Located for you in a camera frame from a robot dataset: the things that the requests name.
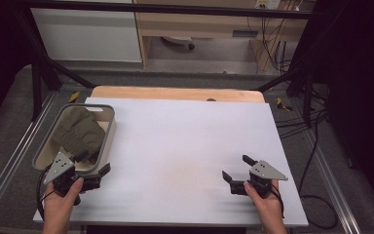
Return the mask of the white cabinet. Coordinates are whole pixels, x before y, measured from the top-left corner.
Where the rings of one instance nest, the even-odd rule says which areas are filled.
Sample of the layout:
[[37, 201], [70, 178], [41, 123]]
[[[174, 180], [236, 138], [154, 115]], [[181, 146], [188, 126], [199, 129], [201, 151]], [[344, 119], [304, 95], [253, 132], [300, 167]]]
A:
[[55, 60], [141, 62], [134, 13], [32, 9]]

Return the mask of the wooden table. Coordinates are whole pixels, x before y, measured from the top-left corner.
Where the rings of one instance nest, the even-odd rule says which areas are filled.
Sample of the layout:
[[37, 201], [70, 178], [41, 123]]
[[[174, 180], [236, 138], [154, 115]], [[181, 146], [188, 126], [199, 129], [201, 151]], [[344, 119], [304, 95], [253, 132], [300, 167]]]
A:
[[232, 89], [187, 89], [161, 87], [98, 86], [92, 98], [143, 98], [264, 103], [260, 92]]

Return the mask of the black metal stand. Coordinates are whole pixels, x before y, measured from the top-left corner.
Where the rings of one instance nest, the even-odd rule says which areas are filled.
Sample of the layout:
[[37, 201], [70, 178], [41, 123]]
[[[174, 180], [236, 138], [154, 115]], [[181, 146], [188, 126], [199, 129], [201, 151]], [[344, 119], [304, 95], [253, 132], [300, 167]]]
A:
[[62, 86], [57, 75], [59, 72], [86, 88], [93, 89], [96, 87], [96, 84], [74, 74], [50, 58], [29, 9], [26, 7], [15, 7], [13, 14], [23, 35], [26, 37], [28, 46], [31, 48], [33, 121], [37, 120], [43, 112], [42, 83], [45, 83], [50, 91], [58, 91]]
[[311, 127], [314, 73], [318, 68], [319, 60], [331, 46], [336, 24], [350, 1], [317, 0], [296, 48], [296, 58], [292, 60], [289, 70], [256, 88], [256, 91], [264, 93], [284, 81], [289, 81], [290, 85], [286, 90], [289, 98], [304, 95], [302, 119], [308, 127]]

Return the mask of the person's right hand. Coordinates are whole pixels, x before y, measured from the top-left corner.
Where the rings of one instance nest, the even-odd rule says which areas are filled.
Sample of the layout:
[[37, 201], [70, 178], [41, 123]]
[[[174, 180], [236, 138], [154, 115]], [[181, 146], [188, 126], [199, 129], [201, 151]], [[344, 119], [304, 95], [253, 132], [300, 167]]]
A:
[[273, 227], [283, 225], [281, 203], [276, 196], [270, 194], [267, 198], [263, 199], [249, 182], [246, 181], [243, 186], [247, 196], [252, 200], [258, 212], [261, 223], [265, 227], [268, 225], [272, 225]]

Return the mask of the white power strip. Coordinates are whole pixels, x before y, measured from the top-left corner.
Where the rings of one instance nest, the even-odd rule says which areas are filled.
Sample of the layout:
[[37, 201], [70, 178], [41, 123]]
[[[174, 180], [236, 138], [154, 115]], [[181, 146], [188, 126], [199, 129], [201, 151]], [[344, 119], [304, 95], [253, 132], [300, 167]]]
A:
[[258, 9], [276, 10], [281, 0], [256, 0], [254, 7]]

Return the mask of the black metal crossbar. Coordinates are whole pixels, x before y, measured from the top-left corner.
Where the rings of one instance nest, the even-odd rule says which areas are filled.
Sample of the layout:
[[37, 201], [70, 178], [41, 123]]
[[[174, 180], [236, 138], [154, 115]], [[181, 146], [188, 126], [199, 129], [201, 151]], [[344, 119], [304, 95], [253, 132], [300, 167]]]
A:
[[83, 1], [57, 1], [57, 0], [18, 0], [18, 4], [34, 9], [77, 10], [126, 12], [149, 14], [179, 14], [226, 17], [253, 17], [271, 19], [309, 20], [318, 16], [312, 12], [294, 12], [283, 10], [250, 10], [241, 8], [222, 8], [183, 5], [155, 5], [130, 3], [104, 3]]

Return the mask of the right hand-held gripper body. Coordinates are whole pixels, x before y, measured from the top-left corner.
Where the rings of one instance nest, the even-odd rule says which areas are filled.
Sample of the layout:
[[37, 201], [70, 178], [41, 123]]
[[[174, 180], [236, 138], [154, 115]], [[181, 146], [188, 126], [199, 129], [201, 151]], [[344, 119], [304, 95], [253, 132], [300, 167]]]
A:
[[267, 198], [273, 191], [272, 180], [288, 180], [288, 177], [271, 166], [268, 162], [260, 160], [249, 169], [249, 182], [260, 195]]

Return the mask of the aluminium floor rail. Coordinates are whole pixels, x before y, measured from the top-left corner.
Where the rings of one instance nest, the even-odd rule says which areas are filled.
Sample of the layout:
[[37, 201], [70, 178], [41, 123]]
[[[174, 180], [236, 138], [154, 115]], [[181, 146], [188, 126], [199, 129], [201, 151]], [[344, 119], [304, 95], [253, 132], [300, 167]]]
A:
[[315, 137], [314, 131], [308, 130], [306, 132], [306, 138], [314, 150], [313, 158], [316, 161], [318, 171], [324, 183], [324, 187], [327, 190], [332, 205], [339, 217], [340, 223], [344, 228], [345, 233], [360, 234], [360, 228], [356, 222], [355, 216], [350, 209], [350, 206], [345, 195], [342, 192], [336, 176], [334, 175], [334, 173], [332, 173], [328, 163], [325, 160], [324, 154], [322, 153], [318, 145], [318, 138]]
[[0, 152], [0, 161], [5, 163], [5, 166], [0, 172], [0, 200], [6, 192], [9, 184], [13, 180], [16, 171], [19, 168], [24, 156], [26, 155], [31, 143], [43, 126], [48, 112], [53, 105], [57, 92], [49, 92], [42, 104], [42, 110], [37, 117], [28, 122], [28, 126], [24, 131], [22, 137], [19, 139], [17, 147], [6, 153]]

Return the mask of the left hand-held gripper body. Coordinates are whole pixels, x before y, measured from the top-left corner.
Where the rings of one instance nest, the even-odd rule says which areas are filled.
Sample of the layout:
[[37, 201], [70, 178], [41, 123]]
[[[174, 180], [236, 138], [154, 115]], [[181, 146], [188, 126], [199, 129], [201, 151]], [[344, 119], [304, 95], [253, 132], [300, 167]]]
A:
[[78, 171], [77, 167], [78, 165], [74, 159], [68, 158], [65, 154], [59, 152], [51, 163], [43, 183], [48, 184], [51, 182], [56, 194], [61, 197], [64, 197], [68, 193], [78, 178], [84, 180], [82, 191], [89, 191], [100, 187], [102, 175], [90, 175], [87, 172]]

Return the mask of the person's left hand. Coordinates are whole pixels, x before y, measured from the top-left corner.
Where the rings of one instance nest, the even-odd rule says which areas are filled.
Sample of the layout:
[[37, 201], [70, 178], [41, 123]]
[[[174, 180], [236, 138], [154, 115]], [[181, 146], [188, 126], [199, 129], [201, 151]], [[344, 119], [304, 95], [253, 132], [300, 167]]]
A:
[[47, 225], [64, 226], [68, 228], [75, 199], [81, 193], [83, 180], [78, 178], [62, 197], [53, 192], [54, 184], [50, 182], [44, 199], [44, 227]]

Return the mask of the olive green garment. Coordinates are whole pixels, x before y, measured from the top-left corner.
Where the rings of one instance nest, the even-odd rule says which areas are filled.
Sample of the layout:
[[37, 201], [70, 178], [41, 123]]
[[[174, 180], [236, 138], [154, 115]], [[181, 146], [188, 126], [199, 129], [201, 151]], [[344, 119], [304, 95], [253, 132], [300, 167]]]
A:
[[85, 162], [94, 164], [105, 137], [105, 131], [96, 122], [94, 115], [85, 107], [74, 107], [58, 122], [53, 140], [74, 157], [88, 150]]

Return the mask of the office chair base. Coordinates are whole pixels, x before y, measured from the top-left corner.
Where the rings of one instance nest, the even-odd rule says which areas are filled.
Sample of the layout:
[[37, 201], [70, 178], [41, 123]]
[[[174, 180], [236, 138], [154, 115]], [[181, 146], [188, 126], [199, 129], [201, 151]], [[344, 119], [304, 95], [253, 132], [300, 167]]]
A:
[[184, 45], [187, 46], [189, 50], [193, 51], [195, 49], [195, 45], [193, 44], [193, 40], [191, 37], [169, 37], [163, 36], [163, 39], [177, 45]]

